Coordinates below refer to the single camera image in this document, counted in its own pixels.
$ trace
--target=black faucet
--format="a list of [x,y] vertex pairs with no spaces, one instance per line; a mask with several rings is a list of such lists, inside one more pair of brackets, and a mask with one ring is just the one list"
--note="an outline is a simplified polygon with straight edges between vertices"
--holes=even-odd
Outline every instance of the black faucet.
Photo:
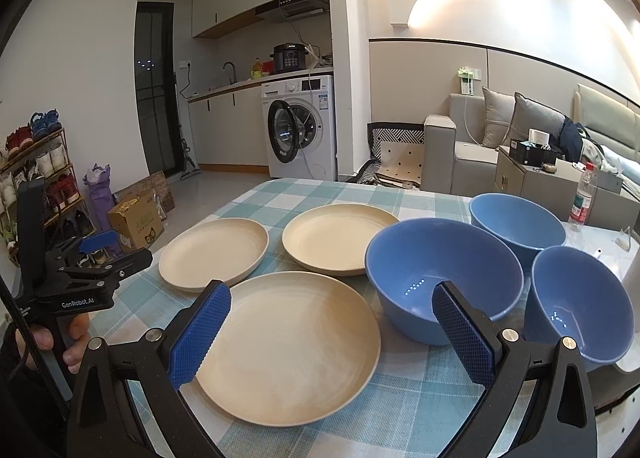
[[236,65],[232,62],[225,62],[224,64],[222,64],[222,69],[224,70],[227,66],[231,66],[234,69],[234,78],[229,79],[229,84],[235,84],[236,82],[238,82],[238,78],[236,77]]

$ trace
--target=range hood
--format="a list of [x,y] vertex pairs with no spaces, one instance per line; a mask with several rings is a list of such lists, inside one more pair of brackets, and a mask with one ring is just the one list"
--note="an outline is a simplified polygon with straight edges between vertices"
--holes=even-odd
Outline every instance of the range hood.
[[273,0],[255,9],[256,16],[272,22],[293,21],[329,11],[329,0]]

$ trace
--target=gray pillow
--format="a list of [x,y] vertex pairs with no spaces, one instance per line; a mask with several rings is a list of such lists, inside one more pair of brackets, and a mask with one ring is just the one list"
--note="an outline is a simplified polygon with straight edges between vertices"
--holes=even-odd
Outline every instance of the gray pillow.
[[507,144],[511,140],[525,141],[529,139],[529,129],[538,129],[560,136],[564,124],[564,114],[540,102],[515,94],[516,107],[507,132]]
[[486,106],[482,145],[495,149],[502,144],[502,140],[507,135],[516,99],[510,94],[501,94],[487,88],[482,88],[482,93],[484,93],[484,105]]

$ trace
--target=round plate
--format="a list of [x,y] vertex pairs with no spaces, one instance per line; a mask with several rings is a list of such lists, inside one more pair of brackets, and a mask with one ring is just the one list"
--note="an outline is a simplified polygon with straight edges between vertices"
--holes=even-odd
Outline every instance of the round plate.
[[350,403],[379,357],[378,323],[355,290],[316,273],[278,272],[231,289],[231,312],[196,378],[233,416],[287,427]]
[[292,219],[282,243],[302,266],[325,275],[364,273],[369,242],[398,222],[393,214],[359,203],[336,203],[311,209]]
[[166,246],[160,275],[187,292],[203,291],[212,279],[233,286],[260,264],[268,245],[269,234],[252,219],[215,219],[183,232]]

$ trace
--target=front-loading washing machine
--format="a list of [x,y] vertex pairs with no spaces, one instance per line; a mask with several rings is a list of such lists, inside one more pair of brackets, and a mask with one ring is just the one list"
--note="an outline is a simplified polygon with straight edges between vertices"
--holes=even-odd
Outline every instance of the front-loading washing machine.
[[272,177],[337,180],[333,75],[263,84],[262,111]]

